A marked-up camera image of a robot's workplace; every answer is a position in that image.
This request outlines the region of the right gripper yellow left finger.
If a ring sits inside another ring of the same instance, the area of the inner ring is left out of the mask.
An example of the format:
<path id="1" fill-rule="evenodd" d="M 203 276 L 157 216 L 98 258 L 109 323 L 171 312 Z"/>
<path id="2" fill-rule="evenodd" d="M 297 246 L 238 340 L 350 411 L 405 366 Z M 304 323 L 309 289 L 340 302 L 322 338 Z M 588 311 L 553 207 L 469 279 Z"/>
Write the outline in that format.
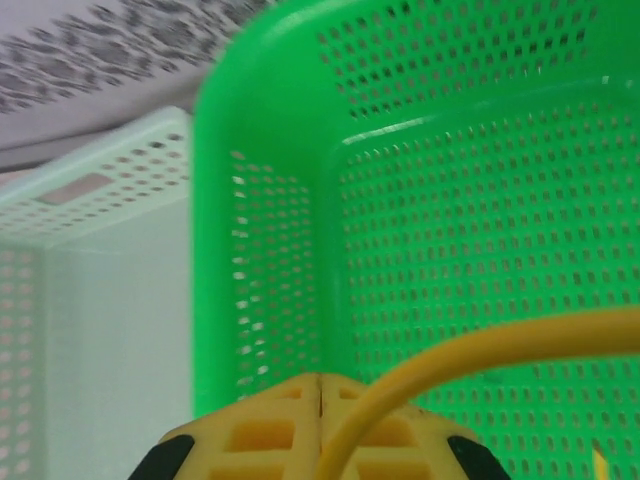
<path id="1" fill-rule="evenodd" d="M 166 433 L 132 479 L 310 479 L 320 376 L 303 374 Z"/>

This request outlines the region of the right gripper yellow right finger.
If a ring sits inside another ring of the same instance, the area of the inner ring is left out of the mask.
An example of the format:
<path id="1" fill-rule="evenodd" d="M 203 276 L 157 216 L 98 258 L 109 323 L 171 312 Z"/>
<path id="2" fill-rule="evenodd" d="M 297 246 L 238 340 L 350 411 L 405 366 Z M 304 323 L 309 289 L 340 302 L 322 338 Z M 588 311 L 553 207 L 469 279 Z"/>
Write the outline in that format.
<path id="1" fill-rule="evenodd" d="M 319 374 L 320 458 L 366 389 L 337 374 Z M 340 479 L 511 479 L 469 428 L 406 403 L 376 423 L 352 453 Z"/>

